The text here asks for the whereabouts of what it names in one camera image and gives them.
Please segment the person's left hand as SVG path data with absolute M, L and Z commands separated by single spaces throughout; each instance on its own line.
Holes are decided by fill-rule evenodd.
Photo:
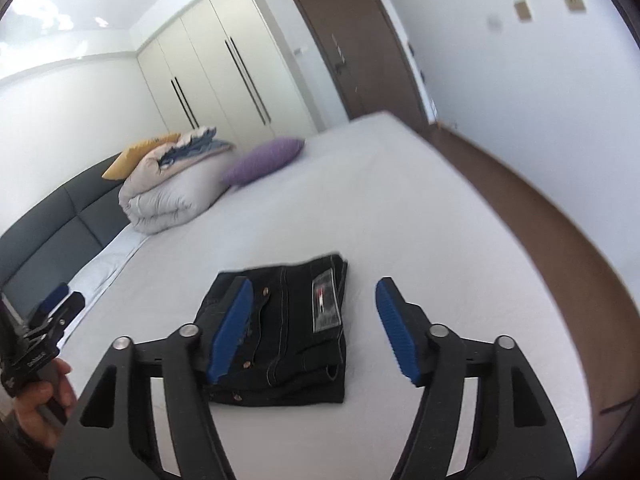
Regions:
M 56 447 L 62 430 L 56 429 L 47 419 L 44 419 L 38 408 L 46 405 L 56 392 L 60 396 L 60 404 L 67 417 L 70 417 L 70 413 L 77 404 L 75 390 L 68 380 L 68 374 L 72 371 L 70 364 L 60 358 L 55 359 L 53 364 L 58 371 L 56 388 L 50 382 L 36 382 L 30 384 L 20 396 L 13 400 L 14 413 L 21 430 L 47 450 L 53 450 Z

